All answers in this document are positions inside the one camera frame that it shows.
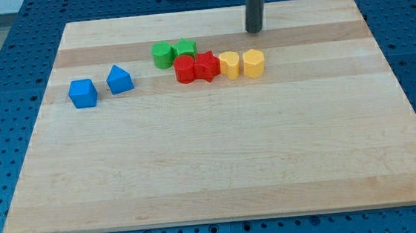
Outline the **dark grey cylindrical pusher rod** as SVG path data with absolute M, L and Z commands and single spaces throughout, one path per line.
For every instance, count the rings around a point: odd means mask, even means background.
M 263 28 L 265 0 L 245 0 L 245 30 L 257 34 Z

